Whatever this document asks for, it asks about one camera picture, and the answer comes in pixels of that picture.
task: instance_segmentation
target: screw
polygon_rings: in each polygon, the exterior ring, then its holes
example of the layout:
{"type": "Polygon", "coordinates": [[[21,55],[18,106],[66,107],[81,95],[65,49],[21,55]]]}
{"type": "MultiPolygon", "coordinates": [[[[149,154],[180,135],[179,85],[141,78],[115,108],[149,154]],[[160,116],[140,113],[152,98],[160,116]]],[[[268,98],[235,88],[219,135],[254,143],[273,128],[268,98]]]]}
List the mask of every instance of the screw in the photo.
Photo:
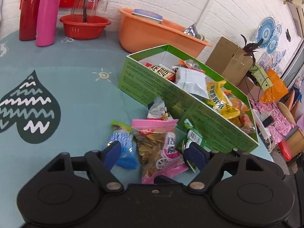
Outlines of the screw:
{"type": "Polygon", "coordinates": [[[119,190],[121,188],[121,184],[118,182],[109,182],[106,187],[109,190],[119,190]]]}
{"type": "Polygon", "coordinates": [[[192,182],[189,186],[192,189],[200,190],[205,187],[205,184],[203,184],[202,182],[192,182]]]}

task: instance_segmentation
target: red plastic bowl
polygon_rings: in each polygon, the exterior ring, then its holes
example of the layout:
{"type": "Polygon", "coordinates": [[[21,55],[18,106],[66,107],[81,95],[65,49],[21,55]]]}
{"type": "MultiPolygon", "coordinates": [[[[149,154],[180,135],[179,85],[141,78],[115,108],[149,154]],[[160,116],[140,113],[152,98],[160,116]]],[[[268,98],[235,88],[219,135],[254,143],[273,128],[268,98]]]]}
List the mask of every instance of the red plastic bowl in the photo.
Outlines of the red plastic bowl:
{"type": "Polygon", "coordinates": [[[63,23],[65,35],[72,39],[95,39],[98,38],[111,21],[100,16],[88,16],[87,23],[81,23],[82,15],[65,15],[60,18],[63,23]]]}

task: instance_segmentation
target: pink snack package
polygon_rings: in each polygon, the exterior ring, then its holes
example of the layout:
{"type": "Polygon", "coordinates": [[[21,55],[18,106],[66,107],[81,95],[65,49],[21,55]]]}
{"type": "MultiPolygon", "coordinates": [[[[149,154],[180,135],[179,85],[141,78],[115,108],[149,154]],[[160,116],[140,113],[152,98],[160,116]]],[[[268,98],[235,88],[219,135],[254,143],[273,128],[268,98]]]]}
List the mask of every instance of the pink snack package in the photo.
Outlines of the pink snack package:
{"type": "Polygon", "coordinates": [[[178,120],[133,120],[141,163],[142,183],[153,184],[159,175],[174,177],[186,170],[183,156],[175,149],[175,127],[178,120]]]}

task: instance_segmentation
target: pink thermos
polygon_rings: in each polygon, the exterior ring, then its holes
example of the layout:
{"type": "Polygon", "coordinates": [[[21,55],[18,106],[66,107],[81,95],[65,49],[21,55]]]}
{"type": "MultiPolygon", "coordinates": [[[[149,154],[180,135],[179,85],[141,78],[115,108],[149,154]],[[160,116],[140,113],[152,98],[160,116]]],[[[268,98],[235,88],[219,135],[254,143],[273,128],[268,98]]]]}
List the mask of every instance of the pink thermos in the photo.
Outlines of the pink thermos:
{"type": "Polygon", "coordinates": [[[37,46],[49,46],[55,42],[59,3],[60,0],[40,0],[36,29],[37,46]]]}

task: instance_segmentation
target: blue snack package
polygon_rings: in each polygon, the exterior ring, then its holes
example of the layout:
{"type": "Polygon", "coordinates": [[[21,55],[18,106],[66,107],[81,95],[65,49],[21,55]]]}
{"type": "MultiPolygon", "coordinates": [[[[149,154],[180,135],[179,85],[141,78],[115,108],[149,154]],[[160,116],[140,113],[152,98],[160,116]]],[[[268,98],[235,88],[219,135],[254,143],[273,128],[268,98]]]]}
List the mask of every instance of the blue snack package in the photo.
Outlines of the blue snack package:
{"type": "Polygon", "coordinates": [[[127,169],[136,169],[138,166],[138,159],[135,155],[137,143],[131,133],[132,128],[117,120],[113,120],[111,125],[114,131],[108,141],[108,145],[112,141],[119,141],[121,144],[121,155],[116,161],[116,165],[127,169]]]}

